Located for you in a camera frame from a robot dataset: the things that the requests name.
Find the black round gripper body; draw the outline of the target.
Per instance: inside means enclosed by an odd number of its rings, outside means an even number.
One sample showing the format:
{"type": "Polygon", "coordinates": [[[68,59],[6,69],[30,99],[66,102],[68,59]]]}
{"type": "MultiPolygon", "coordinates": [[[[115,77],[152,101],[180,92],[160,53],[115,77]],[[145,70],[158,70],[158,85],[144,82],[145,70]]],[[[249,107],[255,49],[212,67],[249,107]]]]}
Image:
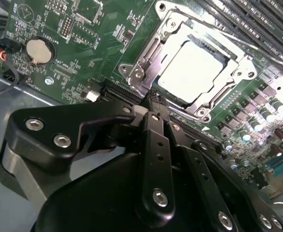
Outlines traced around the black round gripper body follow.
{"type": "MultiPolygon", "coordinates": [[[[120,155],[61,187],[44,203],[38,232],[151,232],[135,211],[144,160],[120,155]]],[[[175,215],[161,232],[211,232],[196,188],[182,171],[172,171],[175,215]]]]}

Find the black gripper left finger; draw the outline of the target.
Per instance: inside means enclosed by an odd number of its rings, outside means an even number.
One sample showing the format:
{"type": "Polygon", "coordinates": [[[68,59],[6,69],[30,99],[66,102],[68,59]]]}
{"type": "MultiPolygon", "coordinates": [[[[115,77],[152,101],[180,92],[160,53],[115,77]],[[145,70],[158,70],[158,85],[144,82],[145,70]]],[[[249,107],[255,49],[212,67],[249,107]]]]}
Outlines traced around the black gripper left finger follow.
{"type": "Polygon", "coordinates": [[[20,109],[4,135],[0,162],[39,212],[49,197],[124,154],[144,160],[135,211],[140,220],[171,220],[176,205],[169,139],[154,97],[140,105],[100,101],[20,109]]]}

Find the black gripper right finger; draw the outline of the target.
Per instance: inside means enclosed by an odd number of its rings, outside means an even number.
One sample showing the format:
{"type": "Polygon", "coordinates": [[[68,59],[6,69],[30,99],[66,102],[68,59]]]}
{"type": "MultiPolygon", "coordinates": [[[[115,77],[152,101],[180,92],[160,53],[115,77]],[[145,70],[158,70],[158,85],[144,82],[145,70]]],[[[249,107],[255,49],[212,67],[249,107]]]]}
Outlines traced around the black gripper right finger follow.
{"type": "Polygon", "coordinates": [[[160,107],[167,137],[181,167],[197,190],[208,232],[283,232],[283,220],[222,158],[197,140],[190,143],[183,129],[160,107]]]}

